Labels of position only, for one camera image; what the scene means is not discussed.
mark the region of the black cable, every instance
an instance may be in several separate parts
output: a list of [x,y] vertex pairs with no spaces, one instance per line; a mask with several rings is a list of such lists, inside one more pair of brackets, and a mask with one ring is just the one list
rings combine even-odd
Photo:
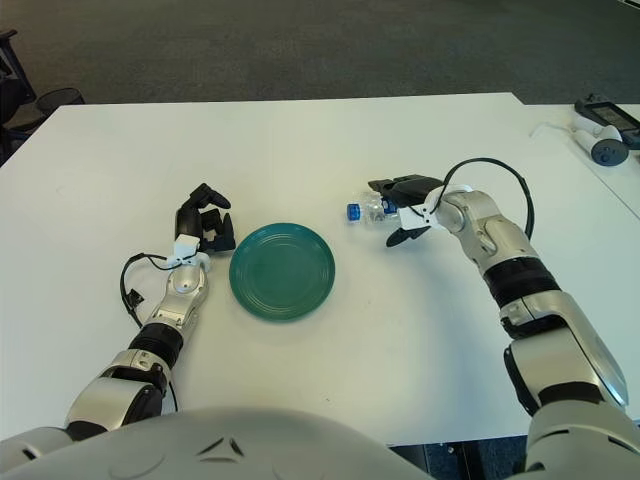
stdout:
[[418,215],[419,217],[424,218],[424,215],[422,215],[419,211],[417,211],[415,208],[413,208],[411,205],[409,205],[409,208],[411,209],[411,211],[413,213],[415,213],[416,215]]
[[495,158],[484,158],[484,157],[471,158],[469,160],[460,162],[457,165],[454,165],[453,168],[449,170],[447,172],[447,175],[444,177],[444,184],[442,186],[442,190],[440,191],[440,195],[438,196],[438,200],[436,201],[436,205],[433,207],[433,210],[431,210],[431,212],[429,213],[432,214],[440,206],[440,202],[442,202],[442,197],[444,196],[444,192],[447,186],[449,185],[449,182],[451,181],[451,177],[453,177],[453,174],[456,173],[456,170],[458,170],[460,167],[464,165],[467,165],[468,163],[476,163],[476,162],[491,163],[493,165],[497,165],[499,167],[504,168],[509,173],[511,173],[514,177],[516,177],[516,179],[518,180],[518,183],[520,184],[520,187],[522,188],[524,197],[527,201],[527,223],[525,224],[525,227],[524,227],[524,233],[527,236],[527,238],[531,239],[531,235],[533,234],[533,224],[535,222],[535,212],[533,209],[533,200],[531,199],[531,192],[529,191],[527,182],[524,179],[524,177],[520,175],[514,168],[510,167],[504,162],[501,162],[500,160],[496,160]]
[[[174,265],[172,267],[161,267],[160,265],[158,265],[156,262],[153,261],[154,258],[158,260],[166,261],[167,257],[163,257],[162,255],[156,255],[153,253],[138,253],[137,255],[134,255],[133,257],[129,258],[129,260],[125,262],[124,267],[122,267],[122,273],[120,273],[120,298],[122,299],[122,303],[124,304],[124,308],[127,310],[127,313],[131,316],[131,318],[133,318],[133,321],[136,322],[136,325],[139,328],[142,328],[142,322],[140,321],[140,319],[138,318],[138,314],[136,313],[136,305],[131,305],[131,303],[129,302],[129,296],[127,295],[127,289],[124,284],[124,277],[127,274],[127,270],[129,269],[129,267],[135,262],[137,262],[138,260],[142,260],[143,258],[146,258],[158,270],[167,271],[167,270],[173,270],[175,268],[178,268],[183,264],[185,260],[189,260],[190,258],[193,258],[195,256],[196,254],[194,253],[193,255],[184,257],[179,264]],[[169,389],[171,390],[171,396],[173,397],[173,407],[177,412],[178,398],[176,397],[176,392],[173,389],[173,384],[171,382],[169,382]]]

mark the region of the white table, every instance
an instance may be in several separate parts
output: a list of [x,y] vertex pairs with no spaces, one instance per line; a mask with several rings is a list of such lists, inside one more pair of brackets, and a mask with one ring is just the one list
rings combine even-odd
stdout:
[[[0,169],[0,437],[60,425],[78,392],[136,328],[119,298],[126,258],[168,253],[176,208],[202,181],[224,193],[240,241],[297,222],[333,250],[331,295],[288,325],[244,311],[216,257],[201,321],[174,369],[181,406],[260,405],[324,415],[388,444],[526,432],[502,363],[497,307],[457,240],[432,232],[394,249],[347,226],[366,181],[442,178],[474,156],[508,161],[533,192],[533,245],[625,371],[640,418],[640,222],[557,142],[531,140],[510,94],[368,100],[65,107]],[[506,172],[456,179],[524,222]],[[163,274],[128,286],[162,295]]]
[[[621,107],[635,118],[640,118],[640,105],[621,105]],[[532,132],[536,129],[536,125],[541,125],[542,122],[569,126],[574,111],[573,106],[570,105],[530,105],[526,110],[529,114],[528,125]],[[629,158],[620,165],[603,167],[592,161],[566,132],[542,126],[537,129],[534,136],[536,140],[544,139],[544,141],[564,144],[573,156],[586,165],[640,219],[640,151],[631,151]]]

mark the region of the black electronic device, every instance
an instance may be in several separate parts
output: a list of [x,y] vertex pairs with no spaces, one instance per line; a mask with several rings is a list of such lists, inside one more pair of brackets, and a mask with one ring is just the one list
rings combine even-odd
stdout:
[[591,93],[578,100],[574,107],[580,115],[602,126],[613,125],[620,132],[622,141],[629,149],[640,150],[640,121],[607,97]]

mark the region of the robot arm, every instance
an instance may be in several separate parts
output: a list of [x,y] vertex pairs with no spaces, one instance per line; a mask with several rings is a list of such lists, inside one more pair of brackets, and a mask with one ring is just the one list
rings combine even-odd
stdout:
[[[235,248],[229,214],[221,220],[217,209],[200,212],[210,204],[231,207],[222,195],[202,184],[177,211],[174,252],[163,268],[170,270],[164,298],[129,347],[118,353],[78,395],[64,429],[39,428],[3,441],[0,473],[73,441],[161,414],[171,369],[195,327],[198,307],[208,293],[211,260],[207,252]],[[209,241],[205,233],[211,230],[216,235]],[[146,256],[136,255],[130,262]],[[138,321],[134,308],[126,303]]]
[[[406,197],[411,190],[406,179],[414,193],[421,183],[430,186],[428,193],[422,190],[424,201]],[[535,414],[527,471],[590,478],[584,456],[596,455],[612,478],[637,473],[640,434],[624,414],[628,393],[622,371],[524,232],[502,216],[487,194],[468,186],[447,186],[443,192],[435,179],[396,180],[370,182],[401,207],[402,228],[390,240],[413,238],[412,232],[429,228],[448,230],[476,264],[500,308],[500,322],[512,338],[505,366],[520,403]],[[396,189],[402,194],[394,194]]]
[[513,339],[505,364],[525,410],[534,414],[545,398],[558,395],[594,395],[626,405],[620,367],[523,231],[502,216],[488,195],[466,186],[447,187],[431,213],[441,190],[432,190],[417,208],[399,209],[403,228],[444,228],[477,265],[500,307],[500,322]]

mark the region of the white cable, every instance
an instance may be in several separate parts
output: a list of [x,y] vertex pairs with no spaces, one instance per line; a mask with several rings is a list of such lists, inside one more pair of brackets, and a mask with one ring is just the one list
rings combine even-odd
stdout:
[[551,122],[542,122],[536,125],[536,127],[529,134],[529,138],[535,138],[536,135],[540,132],[542,127],[552,128],[554,130],[560,130],[562,132],[568,133],[569,135],[573,134],[573,131],[570,128],[563,127],[562,125],[555,125]]

